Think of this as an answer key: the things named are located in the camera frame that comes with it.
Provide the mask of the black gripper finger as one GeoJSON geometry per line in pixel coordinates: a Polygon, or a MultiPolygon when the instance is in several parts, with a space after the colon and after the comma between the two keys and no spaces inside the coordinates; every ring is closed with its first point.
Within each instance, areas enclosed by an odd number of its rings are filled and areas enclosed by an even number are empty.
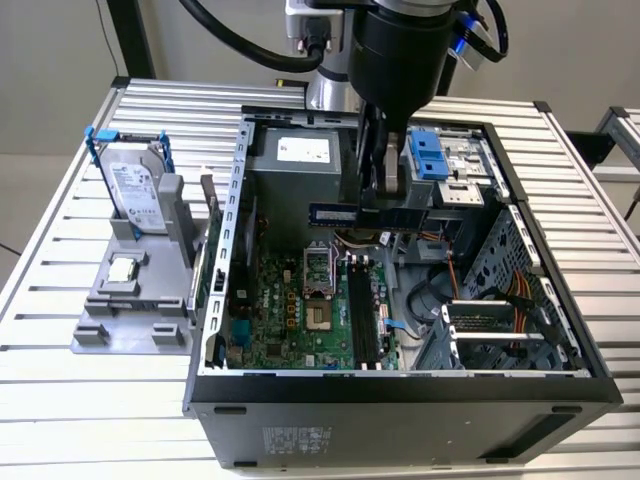
{"type": "Polygon", "coordinates": [[[380,195],[385,200],[401,200],[406,196],[405,169],[401,162],[400,137],[384,130],[381,136],[380,195]]]}
{"type": "Polygon", "coordinates": [[[357,158],[359,194],[356,210],[357,227],[365,227],[380,200],[395,194],[395,142],[383,113],[373,104],[362,104],[358,123],[357,158]]]}

